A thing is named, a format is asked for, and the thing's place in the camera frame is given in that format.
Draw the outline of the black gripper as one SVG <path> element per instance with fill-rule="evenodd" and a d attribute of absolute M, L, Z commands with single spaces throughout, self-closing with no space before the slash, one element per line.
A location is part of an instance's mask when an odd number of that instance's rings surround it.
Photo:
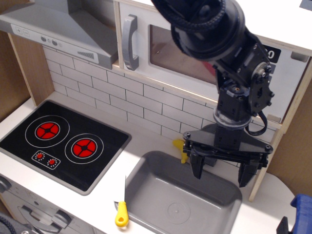
<path fill-rule="evenodd" d="M 245 187 L 256 175 L 258 166 L 268 165 L 273 147 L 246 133 L 210 124 L 201 130 L 186 131 L 183 152 L 190 156 L 193 176 L 201 179 L 204 158 L 240 163 L 239 187 Z"/>

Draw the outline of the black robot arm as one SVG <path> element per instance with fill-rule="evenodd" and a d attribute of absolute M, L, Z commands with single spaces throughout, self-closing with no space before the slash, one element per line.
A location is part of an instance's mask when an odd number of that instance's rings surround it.
<path fill-rule="evenodd" d="M 271 65 L 268 53 L 246 25 L 234 0 L 155 0 L 153 5 L 170 23 L 176 46 L 186 55 L 210 62 L 215 69 L 218 103 L 215 123 L 185 132 L 183 152 L 196 178 L 205 163 L 216 159 L 239 163 L 238 184 L 245 187 L 267 167 L 271 145 L 251 131 L 253 117 L 267 125 L 264 108 L 271 105 Z"/>

